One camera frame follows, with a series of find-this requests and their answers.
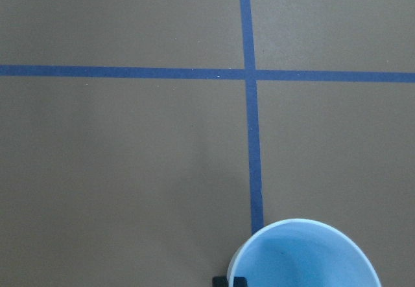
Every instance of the gray surface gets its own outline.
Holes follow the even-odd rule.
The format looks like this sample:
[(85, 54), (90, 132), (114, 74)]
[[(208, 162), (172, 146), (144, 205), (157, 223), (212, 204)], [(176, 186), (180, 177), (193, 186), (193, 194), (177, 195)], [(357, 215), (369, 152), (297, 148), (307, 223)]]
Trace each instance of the gray surface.
[(0, 79), (1, 286), (210, 286), (250, 236), (243, 82)]
[(415, 71), (415, 0), (252, 0), (259, 69)]
[(242, 68), (239, 0), (0, 0), (1, 63)]
[(383, 286), (412, 286), (414, 105), (412, 84), (260, 82), (266, 222), (333, 225)]

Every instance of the vertical blue line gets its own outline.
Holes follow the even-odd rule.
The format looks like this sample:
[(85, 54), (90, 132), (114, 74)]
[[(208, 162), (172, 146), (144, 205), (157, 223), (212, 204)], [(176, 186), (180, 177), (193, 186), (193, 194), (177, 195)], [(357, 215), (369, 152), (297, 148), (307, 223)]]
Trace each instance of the vertical blue line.
[(240, 0), (245, 65), (246, 120), (248, 123), (248, 155), (251, 199), (252, 234), (264, 226), (262, 201), (261, 149), (257, 81), (255, 77), (254, 32), (250, 0)]

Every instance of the blue tape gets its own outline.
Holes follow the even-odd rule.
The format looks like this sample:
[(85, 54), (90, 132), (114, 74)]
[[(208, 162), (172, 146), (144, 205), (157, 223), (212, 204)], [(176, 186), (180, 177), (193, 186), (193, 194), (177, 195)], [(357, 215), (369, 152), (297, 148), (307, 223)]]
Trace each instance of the blue tape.
[(415, 73), (257, 70), (258, 80), (415, 83)]
[(248, 123), (248, 155), (251, 199), (252, 234), (264, 226), (261, 149), (259, 142), (258, 96), (255, 73), (254, 32), (250, 0), (240, 0), (241, 21), (244, 49), (244, 66), (246, 71), (246, 120)]
[(241, 69), (173, 69), (139, 67), (75, 67), (64, 65), (0, 65), (0, 76), (71, 76), (97, 78), (178, 78), (242, 80)]

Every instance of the black object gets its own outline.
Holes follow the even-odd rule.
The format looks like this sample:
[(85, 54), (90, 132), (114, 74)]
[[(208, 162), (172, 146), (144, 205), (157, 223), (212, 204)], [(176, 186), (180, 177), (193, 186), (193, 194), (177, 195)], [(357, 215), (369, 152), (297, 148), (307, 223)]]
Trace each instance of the black object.
[[(226, 276), (215, 276), (212, 279), (212, 287), (230, 287)], [(244, 277), (235, 277), (231, 287), (248, 287), (248, 282)]]

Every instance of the light blue bowl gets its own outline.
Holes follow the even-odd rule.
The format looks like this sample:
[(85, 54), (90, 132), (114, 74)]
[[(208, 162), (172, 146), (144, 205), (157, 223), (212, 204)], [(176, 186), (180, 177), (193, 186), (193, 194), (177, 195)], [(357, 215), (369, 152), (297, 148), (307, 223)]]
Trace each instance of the light blue bowl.
[(346, 235), (307, 219), (270, 224), (233, 256), (229, 286), (245, 277), (249, 287), (380, 287), (370, 261)]

